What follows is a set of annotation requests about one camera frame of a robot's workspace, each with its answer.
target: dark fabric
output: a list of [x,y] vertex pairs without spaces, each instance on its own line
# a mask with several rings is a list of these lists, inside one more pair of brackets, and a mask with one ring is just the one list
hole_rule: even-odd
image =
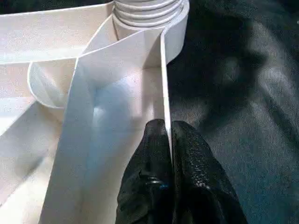
[[174,224],[246,224],[229,179],[201,135],[172,122],[176,206]]
[[147,123],[124,172],[116,224],[171,224],[173,176],[164,121]]
[[[103,0],[4,0],[0,13]],[[250,224],[299,223],[299,1],[191,0],[171,117],[200,131]]]

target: black fabric background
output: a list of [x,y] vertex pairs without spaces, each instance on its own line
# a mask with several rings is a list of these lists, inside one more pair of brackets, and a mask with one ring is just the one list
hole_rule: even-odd
[[[102,0],[4,0],[0,13]],[[299,1],[191,0],[168,65],[171,117],[196,127],[250,224],[299,223]]]

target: white panel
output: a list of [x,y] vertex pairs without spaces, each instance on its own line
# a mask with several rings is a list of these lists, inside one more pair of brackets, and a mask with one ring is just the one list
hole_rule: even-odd
[[34,102],[0,136],[0,203],[28,176],[57,140],[60,125]]
[[118,39],[112,15],[110,15],[94,34],[94,36],[88,43],[87,48],[84,50],[83,54],[107,47],[108,45],[111,45],[117,41]]
[[78,56],[112,5],[0,15],[0,64]]

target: gray cloth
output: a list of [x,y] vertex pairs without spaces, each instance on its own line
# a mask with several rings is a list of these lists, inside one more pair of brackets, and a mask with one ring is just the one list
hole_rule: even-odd
[[295,7],[191,1],[185,46],[168,65],[172,120],[201,132],[250,224],[299,223]]

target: white cardboard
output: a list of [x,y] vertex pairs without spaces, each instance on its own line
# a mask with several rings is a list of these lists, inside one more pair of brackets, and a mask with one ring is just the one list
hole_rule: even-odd
[[[50,90],[54,90],[52,93],[57,97],[62,89],[65,96],[68,86],[64,84],[65,88],[59,87],[60,78],[68,76],[70,82],[72,77],[71,71],[63,69],[65,61],[70,58],[77,60],[41,224],[114,223],[121,177],[140,142],[146,122],[154,118],[165,119],[171,139],[166,64],[177,56],[183,46],[189,3],[185,0],[180,15],[166,28],[132,28],[117,21],[111,11],[112,4],[109,3],[0,16],[0,22],[7,24],[0,28],[4,34],[0,52],[5,52],[0,55],[0,64],[5,69],[7,66],[14,68],[21,65],[21,70],[26,70],[22,68],[28,67],[31,62],[29,68],[39,70],[34,70],[37,77],[50,77],[42,83],[53,81],[57,89]],[[12,78],[16,77],[23,83],[24,73],[14,73]],[[45,92],[49,93],[49,86],[41,92],[39,88],[30,88],[36,99]],[[14,96],[15,91],[24,92],[26,96],[28,94],[28,89],[21,85],[21,88],[16,87],[8,95]],[[5,85],[4,95],[7,92],[9,88]],[[27,152],[32,149],[32,160],[24,161],[28,167],[33,167],[36,161],[46,156],[44,148],[38,148],[38,145],[53,146],[57,140],[60,124],[51,113],[57,112],[53,108],[63,108],[63,103],[55,104],[52,101],[51,104],[43,100],[45,98],[39,99],[48,109],[41,105],[36,107],[34,103],[11,126],[12,131],[9,132],[9,129],[0,137],[1,144],[3,136],[6,141],[10,135],[23,132],[28,126],[23,119],[32,122],[29,126],[34,127],[34,134],[31,136],[40,132],[40,140],[35,144],[30,143],[31,138],[29,142],[24,142],[23,152],[11,146],[17,149],[12,154],[14,162],[8,164],[12,168],[26,158]],[[35,121],[41,129],[35,128],[32,114],[37,115]],[[43,134],[51,136],[48,141]],[[25,177],[29,173],[29,169],[24,169],[21,176]],[[12,178],[8,179],[9,184],[2,183],[7,188],[3,198],[7,198],[9,192],[22,181],[22,178],[15,178],[14,173],[8,175],[12,175]],[[12,198],[21,197],[24,192],[16,191]],[[11,211],[17,200],[8,202],[5,208]],[[40,205],[36,205],[38,211],[35,216],[39,216]],[[32,224],[35,221],[27,217],[23,222]]]

